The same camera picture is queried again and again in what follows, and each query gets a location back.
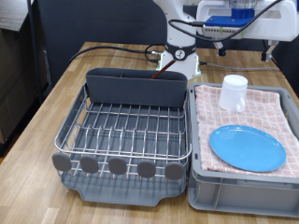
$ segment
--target wall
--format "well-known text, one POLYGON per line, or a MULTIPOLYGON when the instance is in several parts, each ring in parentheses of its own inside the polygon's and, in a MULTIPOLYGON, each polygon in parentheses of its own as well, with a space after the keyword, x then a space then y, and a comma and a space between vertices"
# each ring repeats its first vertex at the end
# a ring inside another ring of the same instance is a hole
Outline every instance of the wall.
MULTIPOLYGON (((155 44, 166 40, 166 19, 152 0, 39 0, 53 85, 85 41, 155 44)), ((191 15, 196 7, 185 7, 191 15)), ((198 48, 214 48, 197 41, 198 48)), ((261 40, 229 40, 227 49, 263 51, 261 40)))

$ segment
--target white cup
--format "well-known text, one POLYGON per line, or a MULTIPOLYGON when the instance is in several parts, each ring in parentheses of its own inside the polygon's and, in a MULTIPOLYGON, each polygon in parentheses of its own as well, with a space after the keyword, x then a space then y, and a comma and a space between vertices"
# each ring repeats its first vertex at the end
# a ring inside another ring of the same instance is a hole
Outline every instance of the white cup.
POLYGON ((222 84, 219 106, 228 111, 244 111, 248 83, 248 80, 242 76, 226 76, 222 84))

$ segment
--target gray storage bin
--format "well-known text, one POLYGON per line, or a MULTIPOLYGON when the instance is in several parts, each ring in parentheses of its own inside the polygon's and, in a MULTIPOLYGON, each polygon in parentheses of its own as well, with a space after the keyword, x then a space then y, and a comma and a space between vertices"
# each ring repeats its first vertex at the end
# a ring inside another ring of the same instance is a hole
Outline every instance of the gray storage bin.
MULTIPOLYGON (((198 125, 195 110, 195 87, 221 84, 192 83, 189 87, 192 133, 192 169, 189 181, 189 203, 199 210, 298 217, 299 179, 261 175, 239 175, 203 171, 200 165, 198 125)), ((299 113, 289 93, 277 87, 249 86, 260 91, 279 93, 281 107, 293 133, 299 136, 299 113)))

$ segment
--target metal wire grid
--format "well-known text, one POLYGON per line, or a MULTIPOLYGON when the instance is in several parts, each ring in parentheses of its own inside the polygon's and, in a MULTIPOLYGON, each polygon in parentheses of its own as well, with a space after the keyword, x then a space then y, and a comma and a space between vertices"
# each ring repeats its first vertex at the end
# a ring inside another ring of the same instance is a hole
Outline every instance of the metal wire grid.
POLYGON ((110 174, 107 167, 110 157, 126 159, 126 178, 138 175, 137 165, 142 160, 154 161, 155 177, 164 177, 164 167, 169 162, 185 166, 191 154, 185 147, 185 113, 182 108, 89 104, 85 95, 73 132, 69 131, 61 144, 64 149, 56 141, 55 145, 69 154, 72 175, 82 171, 79 159, 87 154, 98 160, 99 177, 110 174))

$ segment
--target pink dish towel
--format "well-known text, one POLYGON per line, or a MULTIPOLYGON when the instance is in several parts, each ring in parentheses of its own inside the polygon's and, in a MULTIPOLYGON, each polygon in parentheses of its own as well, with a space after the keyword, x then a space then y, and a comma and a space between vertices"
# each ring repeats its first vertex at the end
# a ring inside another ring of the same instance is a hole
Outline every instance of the pink dish towel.
POLYGON ((299 142, 280 107, 279 94, 269 91, 248 90, 246 109, 228 112, 218 106, 221 88, 196 87, 196 118, 199 131, 201 168, 243 175, 269 175, 299 178, 299 142), (253 173, 237 169, 221 160, 209 145, 209 136, 221 126, 239 124, 260 129, 274 136, 286 149, 287 160, 279 169, 253 173))

